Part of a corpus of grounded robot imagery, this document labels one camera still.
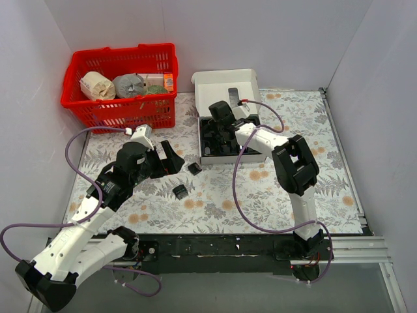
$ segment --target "red basket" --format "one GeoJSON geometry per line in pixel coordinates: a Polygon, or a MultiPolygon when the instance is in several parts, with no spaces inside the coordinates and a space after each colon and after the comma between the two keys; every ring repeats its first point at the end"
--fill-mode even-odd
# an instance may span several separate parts
{"type": "MultiPolygon", "coordinates": [[[[110,126],[152,128],[175,126],[178,61],[173,44],[140,44],[136,48],[78,51],[66,70],[61,104],[70,109],[87,127],[110,126]],[[90,71],[109,80],[130,73],[172,73],[174,90],[162,95],[137,96],[114,100],[89,100],[81,91],[79,80],[90,71]]],[[[97,130],[95,134],[109,132],[97,130]]]]}

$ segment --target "white wall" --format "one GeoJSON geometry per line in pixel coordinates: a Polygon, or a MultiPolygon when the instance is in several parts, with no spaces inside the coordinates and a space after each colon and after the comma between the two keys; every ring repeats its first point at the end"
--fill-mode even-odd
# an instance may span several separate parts
{"type": "Polygon", "coordinates": [[[328,89],[371,227],[386,238],[409,312],[416,290],[417,3],[374,1],[328,89]]]}
{"type": "Polygon", "coordinates": [[[173,42],[198,70],[254,68],[260,87],[326,87],[371,0],[45,0],[71,50],[173,42]]]}
{"type": "MultiPolygon", "coordinates": [[[[74,182],[64,148],[79,123],[59,104],[71,52],[42,0],[6,0],[0,10],[0,228],[61,222],[74,182]]],[[[82,140],[71,151],[79,162],[82,140]]],[[[55,230],[15,229],[6,242],[31,259],[55,230]]],[[[0,248],[0,311],[26,312],[31,295],[0,248]]]]}

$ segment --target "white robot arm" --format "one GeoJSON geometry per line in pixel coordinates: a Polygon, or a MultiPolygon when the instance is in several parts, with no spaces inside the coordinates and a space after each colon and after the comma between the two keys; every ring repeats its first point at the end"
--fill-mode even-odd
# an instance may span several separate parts
{"type": "Polygon", "coordinates": [[[30,262],[22,260],[16,266],[23,285],[52,312],[62,309],[74,296],[77,287],[110,261],[137,257],[139,238],[123,226],[110,231],[98,245],[81,252],[99,227],[113,216],[133,194],[135,186],[147,178],[176,174],[184,160],[175,154],[168,141],[161,142],[166,159],[160,160],[149,140],[151,128],[136,129],[130,142],[117,153],[116,161],[104,166],[96,179],[103,193],[99,210],[88,220],[98,205],[98,191],[91,186],[71,227],[63,228],[55,239],[30,262]]]}
{"type": "MultiPolygon", "coordinates": [[[[243,146],[256,126],[247,120],[247,104],[231,109],[225,101],[209,107],[213,120],[222,129],[221,133],[233,132],[237,143],[243,146]]],[[[288,192],[293,207],[295,226],[317,220],[314,192],[319,167],[305,141],[296,135],[292,138],[258,129],[248,147],[274,161],[278,183],[288,192]]],[[[318,224],[308,224],[295,230],[297,239],[305,250],[312,250],[323,240],[323,231],[318,224]]]]}
{"type": "MultiPolygon", "coordinates": [[[[243,124],[235,132],[238,144],[244,145],[251,133],[255,130],[255,128],[256,126],[253,123],[243,124]]],[[[284,147],[288,144],[289,141],[287,137],[280,136],[260,129],[251,139],[251,141],[248,144],[248,147],[262,153],[266,157],[273,160],[273,151],[277,147],[284,147]]],[[[293,207],[295,226],[300,225],[309,220],[317,219],[314,202],[314,192],[315,187],[314,185],[311,185],[304,190],[303,195],[300,195],[299,193],[288,193],[291,200],[291,205],[293,207]]],[[[308,239],[317,235],[319,231],[319,225],[309,224],[295,230],[295,233],[301,238],[303,238],[303,240],[307,241],[308,239]]]]}

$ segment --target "table surface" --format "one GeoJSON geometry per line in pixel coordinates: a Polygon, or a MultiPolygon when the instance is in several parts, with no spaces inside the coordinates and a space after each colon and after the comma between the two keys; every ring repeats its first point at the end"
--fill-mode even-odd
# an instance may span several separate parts
{"type": "MultiPolygon", "coordinates": [[[[362,233],[358,205],[335,140],[326,108],[317,91],[261,91],[263,101],[283,117],[283,136],[305,137],[320,168],[315,203],[317,216],[331,233],[362,233]]],[[[162,140],[169,140],[185,161],[180,173],[147,179],[134,195],[99,229],[100,233],[126,226],[136,233],[259,233],[239,215],[233,201],[231,181],[234,164],[203,166],[193,176],[187,165],[199,162],[197,111],[193,93],[179,93],[175,100],[176,126],[152,131],[151,140],[165,158],[162,140]],[[172,189],[184,184],[189,196],[177,200],[172,189]]],[[[280,129],[276,117],[261,108],[262,124],[280,129]]],[[[91,134],[80,170],[95,178],[104,165],[115,159],[128,141],[123,134],[91,134]]],[[[76,177],[65,219],[80,205],[89,183],[76,177]]],[[[271,160],[243,164],[237,175],[237,195],[248,218],[271,230],[294,224],[288,194],[279,186],[271,160]]]]}

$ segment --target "black object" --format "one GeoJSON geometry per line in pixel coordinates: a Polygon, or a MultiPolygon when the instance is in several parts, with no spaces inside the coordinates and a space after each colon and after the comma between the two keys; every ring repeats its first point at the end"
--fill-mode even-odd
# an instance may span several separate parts
{"type": "MultiPolygon", "coordinates": [[[[102,207],[117,211],[130,198],[135,186],[146,178],[161,178],[181,171],[185,161],[178,156],[167,140],[161,142],[167,158],[161,160],[156,149],[148,148],[138,142],[125,143],[117,152],[116,161],[104,166],[96,183],[103,192],[102,207]]],[[[87,197],[98,199],[98,191],[91,186],[87,197]]]]}
{"type": "Polygon", "coordinates": [[[184,185],[176,186],[172,192],[175,194],[178,200],[182,200],[188,196],[187,188],[184,185]]]}
{"type": "Polygon", "coordinates": [[[302,196],[307,188],[317,183],[319,166],[302,136],[295,135],[285,145],[275,147],[272,159],[278,183],[286,192],[302,196]]]}
{"type": "MultiPolygon", "coordinates": [[[[102,207],[117,211],[132,196],[134,187],[146,178],[159,178],[176,174],[181,170],[185,161],[174,152],[168,141],[161,144],[167,156],[163,160],[160,160],[156,149],[148,151],[141,143],[128,142],[123,145],[117,152],[116,161],[104,166],[96,179],[96,184],[103,192],[102,207]]],[[[94,186],[87,191],[87,197],[91,196],[98,199],[98,192],[94,186]]],[[[135,258],[139,252],[136,234],[125,227],[119,227],[113,233],[122,237],[128,245],[124,260],[135,258]]],[[[69,273],[63,282],[58,282],[51,280],[50,273],[40,273],[35,264],[22,260],[16,266],[15,272],[28,291],[52,312],[59,311],[74,296],[78,274],[69,273]]]]}
{"type": "Polygon", "coordinates": [[[63,282],[51,280],[51,274],[43,275],[35,269],[35,261],[22,260],[15,268],[19,279],[36,298],[42,301],[52,312],[58,312],[73,298],[77,287],[78,274],[69,273],[63,282]]]}
{"type": "Polygon", "coordinates": [[[193,164],[190,164],[188,166],[188,170],[191,172],[191,174],[193,174],[194,176],[196,176],[199,172],[202,171],[200,165],[196,162],[194,162],[193,164]]]}
{"type": "MultiPolygon", "coordinates": [[[[291,260],[305,260],[302,251],[282,253],[283,246],[298,246],[288,235],[149,235],[139,234],[139,250],[143,254],[142,271],[155,275],[164,273],[273,273],[291,275],[291,260]],[[154,253],[149,254],[149,247],[154,253]]],[[[319,246],[321,260],[333,258],[329,241],[319,246]]]]}
{"type": "Polygon", "coordinates": [[[304,265],[293,265],[291,266],[291,269],[293,270],[293,275],[295,278],[303,280],[304,282],[312,282],[320,275],[320,267],[318,264],[310,265],[308,267],[304,265]]]}
{"type": "Polygon", "coordinates": [[[219,101],[208,107],[216,123],[224,126],[232,125],[236,121],[232,109],[226,101],[219,101]]]}
{"type": "Polygon", "coordinates": [[[126,247],[126,252],[122,257],[126,261],[134,259],[139,252],[139,237],[133,230],[130,230],[124,226],[119,226],[113,231],[108,231],[108,234],[112,233],[113,235],[118,235],[120,238],[123,238],[123,242],[128,246],[126,247]]]}
{"type": "MultiPolygon", "coordinates": [[[[246,123],[259,125],[257,115],[251,115],[245,119],[246,123]]],[[[224,157],[228,155],[237,156],[242,148],[236,140],[236,121],[229,126],[216,123],[211,118],[200,119],[200,142],[202,157],[224,157]]],[[[260,155],[258,151],[246,148],[244,155],[260,155]]]]}

